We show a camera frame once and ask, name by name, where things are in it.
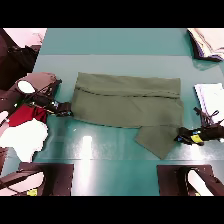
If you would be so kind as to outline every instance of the green cloth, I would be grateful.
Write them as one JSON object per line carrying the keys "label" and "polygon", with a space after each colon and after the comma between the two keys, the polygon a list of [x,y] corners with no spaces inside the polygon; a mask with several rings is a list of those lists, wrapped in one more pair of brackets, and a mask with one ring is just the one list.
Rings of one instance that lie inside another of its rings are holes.
{"label": "green cloth", "polygon": [[180,79],[79,73],[72,112],[93,124],[140,128],[136,141],[164,159],[183,126]]}

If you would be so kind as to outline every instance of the teal table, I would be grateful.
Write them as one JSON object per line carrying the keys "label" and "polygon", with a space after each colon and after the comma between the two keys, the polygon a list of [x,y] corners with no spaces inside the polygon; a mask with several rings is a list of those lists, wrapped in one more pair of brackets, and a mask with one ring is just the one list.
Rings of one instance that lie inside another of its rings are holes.
{"label": "teal table", "polygon": [[[58,101],[71,101],[78,72],[139,77],[180,77],[184,123],[196,128],[200,119],[193,86],[224,84],[222,64],[192,59],[186,29],[48,29],[34,72],[52,72],[63,80]],[[137,129],[97,126],[73,118],[49,116],[49,136],[34,162],[75,164],[72,195],[159,195],[156,165],[211,164],[224,181],[224,145],[176,144],[159,160],[134,141]],[[2,176],[18,168],[13,149]]]}

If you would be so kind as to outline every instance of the red cloth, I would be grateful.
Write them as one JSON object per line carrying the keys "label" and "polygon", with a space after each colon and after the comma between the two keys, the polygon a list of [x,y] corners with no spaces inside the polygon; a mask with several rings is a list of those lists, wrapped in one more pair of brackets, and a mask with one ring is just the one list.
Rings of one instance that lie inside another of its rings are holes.
{"label": "red cloth", "polygon": [[31,108],[27,105],[22,105],[14,114],[9,117],[9,126],[15,127],[23,124],[26,121],[31,121],[35,118],[43,123],[47,122],[47,112],[42,108]]}

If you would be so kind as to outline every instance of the folded white cloth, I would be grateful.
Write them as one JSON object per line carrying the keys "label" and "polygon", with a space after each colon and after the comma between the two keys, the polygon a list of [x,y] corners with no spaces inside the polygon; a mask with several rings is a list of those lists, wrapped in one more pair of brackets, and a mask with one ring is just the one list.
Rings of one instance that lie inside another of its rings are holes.
{"label": "folded white cloth", "polygon": [[194,86],[198,99],[200,101],[201,110],[211,116],[216,110],[219,113],[212,117],[212,121],[217,123],[224,119],[224,89],[222,83],[217,84],[197,84]]}
{"label": "folded white cloth", "polygon": [[224,59],[224,28],[188,28],[205,57],[217,55]]}
{"label": "folded white cloth", "polygon": [[48,136],[46,124],[27,121],[16,127],[7,128],[0,137],[0,147],[13,147],[22,162],[32,162],[35,151],[41,151]]}

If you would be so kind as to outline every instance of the yellow label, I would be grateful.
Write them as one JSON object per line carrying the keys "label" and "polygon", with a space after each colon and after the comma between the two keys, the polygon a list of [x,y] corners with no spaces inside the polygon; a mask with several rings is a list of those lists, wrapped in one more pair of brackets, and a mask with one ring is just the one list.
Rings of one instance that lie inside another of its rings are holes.
{"label": "yellow label", "polygon": [[199,135],[192,135],[191,139],[195,142],[195,143],[199,143],[199,142],[203,142],[201,140],[201,138],[199,137]]}
{"label": "yellow label", "polygon": [[32,189],[32,190],[27,191],[27,195],[37,196],[37,189]]}

